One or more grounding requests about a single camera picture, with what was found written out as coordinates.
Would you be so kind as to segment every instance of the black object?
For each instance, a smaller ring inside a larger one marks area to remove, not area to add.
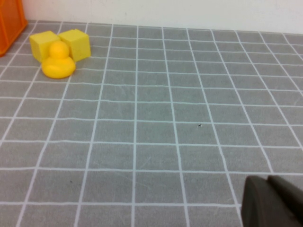
[[[303,191],[279,176],[248,176],[241,216],[244,227],[303,227]]]

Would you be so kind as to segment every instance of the yellow foam block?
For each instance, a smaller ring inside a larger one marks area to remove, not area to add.
[[[31,35],[29,41],[34,58],[39,62],[47,59],[50,45],[57,40],[60,40],[59,36],[51,31]]]
[[[59,34],[59,37],[70,48],[70,55],[74,61],[80,61],[90,56],[89,36],[78,29]]]

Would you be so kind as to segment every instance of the yellow rubber duck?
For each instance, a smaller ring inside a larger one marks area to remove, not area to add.
[[[42,62],[42,72],[53,79],[70,76],[75,71],[76,65],[69,55],[70,50],[66,43],[54,42],[49,48],[49,58]]]

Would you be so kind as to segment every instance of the white wall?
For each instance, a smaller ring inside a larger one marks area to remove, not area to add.
[[[28,19],[303,34],[303,0],[23,0]]]

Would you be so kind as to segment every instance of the orange plastic bin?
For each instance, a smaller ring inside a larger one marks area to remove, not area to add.
[[[0,0],[0,57],[27,25],[21,0]]]

